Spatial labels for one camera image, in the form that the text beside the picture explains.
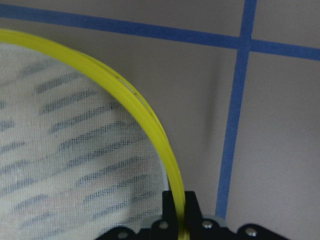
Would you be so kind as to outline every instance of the white fabric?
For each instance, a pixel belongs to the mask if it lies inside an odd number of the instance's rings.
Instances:
[[[93,240],[162,210],[160,160],[132,116],[73,68],[0,44],[0,239]]]

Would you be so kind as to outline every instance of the screw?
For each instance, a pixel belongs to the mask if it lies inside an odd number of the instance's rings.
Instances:
[[[118,239],[126,239],[128,237],[128,233],[126,231],[121,231],[118,234]]]
[[[252,227],[248,227],[246,230],[245,230],[245,233],[250,236],[250,237],[256,237],[258,232],[257,230],[255,230],[254,228]]]
[[[169,224],[166,221],[159,222],[159,228],[161,230],[166,230],[166,229],[168,229],[168,227],[169,227]]]
[[[212,223],[212,221],[210,220],[204,220],[202,222],[202,226],[205,228],[205,229],[212,229],[212,227],[214,226],[214,224]]]

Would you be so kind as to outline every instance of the yellow plastic tube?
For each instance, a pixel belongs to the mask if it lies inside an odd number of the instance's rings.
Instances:
[[[8,29],[0,29],[0,42],[41,52],[77,69],[107,90],[129,111],[145,131],[163,162],[179,223],[178,239],[188,239],[185,228],[186,200],[180,170],[166,133],[143,96],[127,80],[104,63],[59,43]]]

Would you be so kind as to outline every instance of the blue tape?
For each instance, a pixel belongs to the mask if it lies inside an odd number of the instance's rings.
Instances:
[[[236,146],[240,110],[245,87],[245,79],[250,51],[251,34],[254,27],[257,0],[246,0],[242,15],[239,48],[236,56],[229,114],[226,123],[222,152],[220,178],[215,214],[226,218],[234,152]]]
[[[229,49],[239,43],[234,36],[7,4],[0,4],[0,17]]]
[[[297,46],[262,40],[252,40],[250,50],[253,52],[264,54],[274,54],[320,61],[320,49],[306,46]]]

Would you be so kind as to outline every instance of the silver bolt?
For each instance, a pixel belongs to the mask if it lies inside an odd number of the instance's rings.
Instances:
[[[166,230],[166,229],[168,229],[168,227],[169,227],[169,224],[166,221],[159,222],[159,228],[161,230]]]
[[[248,227],[246,230],[245,230],[245,233],[250,236],[250,237],[256,237],[258,232],[257,230],[255,230],[254,228],[252,227]]]
[[[202,226],[203,226],[205,229],[212,229],[212,227],[214,226],[214,224],[212,223],[212,221],[204,220],[204,221],[202,222]]]
[[[126,231],[121,231],[118,234],[118,239],[126,239],[128,237],[128,233]]]

